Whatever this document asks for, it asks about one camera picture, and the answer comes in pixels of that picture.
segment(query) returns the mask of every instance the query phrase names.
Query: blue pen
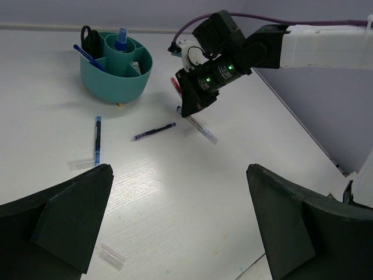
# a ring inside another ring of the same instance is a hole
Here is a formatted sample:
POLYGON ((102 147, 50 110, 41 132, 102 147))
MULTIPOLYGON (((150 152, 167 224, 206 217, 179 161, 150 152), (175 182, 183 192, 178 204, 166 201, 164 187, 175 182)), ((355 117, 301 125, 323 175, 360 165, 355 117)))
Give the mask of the blue pen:
POLYGON ((85 58, 87 58, 89 60, 89 62, 95 66, 96 68, 98 68, 99 70, 101 71, 104 71, 106 72, 105 68, 99 64, 93 57, 91 57, 88 53, 86 53, 82 48, 80 48, 78 45, 74 45, 73 46, 74 49, 76 49, 78 52, 80 52, 85 58))
POLYGON ((94 146, 94 165, 100 164, 100 148, 101 148, 101 117, 96 118, 96 144, 94 146))

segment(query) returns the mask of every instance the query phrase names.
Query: pen cap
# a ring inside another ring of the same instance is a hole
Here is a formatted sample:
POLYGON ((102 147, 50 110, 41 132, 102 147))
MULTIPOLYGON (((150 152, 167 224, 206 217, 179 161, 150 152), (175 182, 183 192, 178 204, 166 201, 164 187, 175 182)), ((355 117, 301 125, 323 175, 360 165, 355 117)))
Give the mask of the pen cap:
POLYGON ((114 47, 118 51, 126 51, 127 49, 127 29, 120 28, 117 39, 115 40, 114 47))

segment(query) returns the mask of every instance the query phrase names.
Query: teal pen holder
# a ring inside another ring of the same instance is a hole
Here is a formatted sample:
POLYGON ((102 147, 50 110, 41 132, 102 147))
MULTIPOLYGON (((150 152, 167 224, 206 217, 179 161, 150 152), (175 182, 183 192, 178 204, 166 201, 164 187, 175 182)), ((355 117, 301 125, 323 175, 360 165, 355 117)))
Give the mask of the teal pen holder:
POLYGON ((96 61, 106 73, 80 56, 80 77, 87 90, 97 98, 110 103, 128 103, 138 98, 146 86, 152 70, 152 56, 144 46, 127 38, 126 52, 114 48, 116 33, 101 32, 103 57, 96 61), (133 66, 138 62, 140 72, 133 66))

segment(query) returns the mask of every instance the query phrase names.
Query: table surface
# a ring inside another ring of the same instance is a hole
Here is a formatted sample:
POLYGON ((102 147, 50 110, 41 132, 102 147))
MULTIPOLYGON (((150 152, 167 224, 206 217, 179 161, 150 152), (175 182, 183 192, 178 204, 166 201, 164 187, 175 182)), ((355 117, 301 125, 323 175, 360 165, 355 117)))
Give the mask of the table surface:
POLYGON ((236 279, 264 253, 249 164, 323 194, 343 181, 256 73, 222 88, 195 115, 217 136, 212 145, 176 111, 170 77, 182 64, 167 52, 171 35, 133 34, 154 66, 144 93, 124 107, 83 87, 72 48, 79 33, 0 35, 0 205, 81 173, 67 163, 93 157, 96 116, 103 118, 101 161, 115 177, 82 279, 236 279), (129 141, 173 121, 175 128, 129 141), (126 258, 121 271, 98 257, 101 244, 126 258))

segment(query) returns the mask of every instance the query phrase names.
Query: purple cable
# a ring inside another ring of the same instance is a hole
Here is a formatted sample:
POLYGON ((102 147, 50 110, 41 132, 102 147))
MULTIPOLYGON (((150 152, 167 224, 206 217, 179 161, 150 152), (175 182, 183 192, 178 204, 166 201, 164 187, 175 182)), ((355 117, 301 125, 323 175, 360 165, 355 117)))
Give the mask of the purple cable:
MULTIPOLYGON (((313 25, 313 26, 333 26, 333 25, 353 25, 353 26, 367 26, 368 22, 366 20, 353 20, 353 19, 347 19, 347 20, 324 20, 324 21, 316 21, 316 22, 291 22, 288 20, 281 20, 281 19, 274 19, 272 17, 266 17, 266 16, 258 16, 258 15, 250 15, 249 13, 229 13, 231 16, 239 16, 242 18, 250 18, 250 19, 259 19, 259 20, 265 20, 266 22, 273 22, 280 25, 313 25)), ((185 24, 182 28, 180 28, 179 31, 177 31, 176 35, 174 36, 173 42, 176 42, 177 38, 180 36, 180 34, 187 29, 190 25, 192 25, 195 22, 198 22, 202 19, 206 19, 210 17, 212 13, 207 13, 202 16, 198 16, 195 19, 192 19, 190 22, 185 24)))

